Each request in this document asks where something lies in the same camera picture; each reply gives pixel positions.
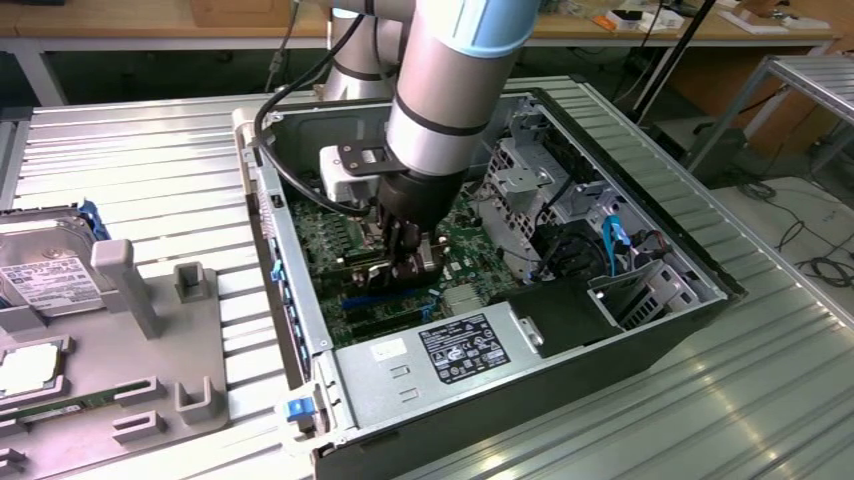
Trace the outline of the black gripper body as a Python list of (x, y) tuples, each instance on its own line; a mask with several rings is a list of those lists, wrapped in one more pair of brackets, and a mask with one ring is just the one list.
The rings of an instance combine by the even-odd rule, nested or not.
[(397, 222), (413, 224), (423, 233), (433, 235), (449, 213), (465, 175), (465, 171), (444, 176), (413, 171), (383, 174), (377, 202), (393, 213)]

